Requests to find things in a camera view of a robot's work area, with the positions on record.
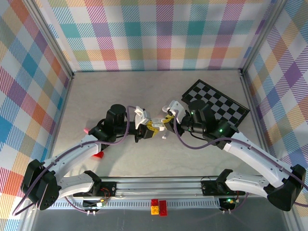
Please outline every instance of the red lego brick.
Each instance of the red lego brick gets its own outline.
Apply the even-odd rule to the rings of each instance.
[[[158,206],[158,199],[151,200],[151,206]]]
[[[97,153],[97,154],[95,154],[95,155],[93,155],[93,156],[95,156],[95,157],[98,157],[98,158],[101,158],[101,159],[102,159],[102,157],[104,156],[104,152],[99,152],[99,153]]]
[[[161,217],[165,217],[168,215],[167,213],[167,202],[166,201],[159,201],[159,215]]]

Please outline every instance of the plaid wall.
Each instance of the plaid wall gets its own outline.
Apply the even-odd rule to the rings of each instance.
[[[73,69],[116,71],[238,69],[276,0],[36,1]]]
[[[68,81],[22,0],[0,0],[1,231],[18,226],[23,175],[46,156]]]
[[[271,154],[308,170],[308,0],[287,2],[248,72]]]

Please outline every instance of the black and white checkerboard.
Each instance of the black and white checkerboard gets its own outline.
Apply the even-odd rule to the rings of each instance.
[[[249,112],[249,109],[200,79],[182,95],[182,101],[187,104],[195,100],[203,100],[211,105],[216,119],[226,119],[236,127]]]

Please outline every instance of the purple cable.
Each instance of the purple cable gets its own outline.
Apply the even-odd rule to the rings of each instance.
[[[174,116],[174,121],[177,121],[177,118],[178,118],[178,114],[179,114],[179,111],[178,110],[175,110],[176,114]],[[270,163],[272,163],[273,165],[277,166],[278,168],[282,169],[282,171],[286,174],[288,174],[289,176],[293,177],[295,180],[297,180],[302,186],[304,186],[304,188],[306,190],[308,190],[308,186],[300,179],[298,178],[296,175],[294,175],[292,172],[289,172],[288,170],[286,170],[284,167],[282,167],[281,165],[279,165],[277,162],[275,162],[274,160],[272,160],[271,158],[269,158],[268,156],[266,156],[265,154],[263,154],[261,151],[259,151],[258,149],[256,149],[255,147],[251,147],[250,144],[244,142],[244,141],[241,141],[241,140],[238,140],[238,139],[235,139],[235,138],[218,138],[216,140],[213,140],[213,141],[210,141],[202,146],[199,146],[199,147],[192,147],[192,146],[189,146],[188,144],[186,144],[181,136],[179,135],[179,132],[178,132],[178,129],[177,129],[177,123],[173,123],[173,129],[174,129],[174,132],[175,134],[177,135],[178,139],[181,141],[181,143],[187,147],[187,148],[190,148],[190,149],[194,149],[194,150],[198,150],[198,149],[202,149],[202,148],[206,148],[210,145],[213,145],[215,144],[216,142],[219,142],[219,141],[234,141],[236,143],[239,143],[241,145],[243,145],[244,147],[246,148],[250,148],[250,150],[256,152],[258,155],[260,155],[261,157],[263,157],[264,159],[266,159],[267,161],[269,161]],[[298,203],[298,202],[294,202],[295,205],[298,205],[298,206],[301,206],[301,207],[308,207],[308,205],[304,205],[304,204],[301,204],[301,203]]]
[[[17,211],[19,209],[19,207],[22,205],[22,203],[26,200],[26,198],[29,196],[29,194],[31,193],[31,191],[33,190],[34,186],[37,184],[37,182],[39,181],[39,179],[41,179],[41,177],[53,166],[55,165],[61,158],[63,158],[64,156],[66,156],[67,154],[69,154],[70,152],[76,150],[79,147],[82,147],[84,145],[87,144],[91,144],[91,143],[100,143],[100,144],[106,144],[106,145],[116,145],[116,144],[120,144],[124,141],[124,139],[126,138],[126,136],[128,136],[128,130],[129,130],[129,109],[136,109],[136,107],[133,106],[127,106],[126,107],[126,111],[127,111],[127,125],[126,125],[126,130],[125,130],[125,134],[123,136],[123,138],[117,142],[105,142],[105,141],[87,141],[84,142],[80,145],[77,145],[75,147],[72,147],[70,149],[68,149],[67,151],[65,151],[64,153],[62,153],[60,156],[58,156],[54,162],[52,162],[50,165],[48,165],[39,175],[38,177],[36,177],[36,179],[33,181],[33,183],[30,185],[29,189],[27,190],[27,192],[25,193],[24,197],[21,199],[21,201],[18,203],[18,205],[16,206],[16,208],[13,211],[13,216],[17,216],[18,214],[20,214],[21,212],[25,211],[27,208],[29,208],[32,204],[28,205],[26,208],[23,208],[20,211]]]

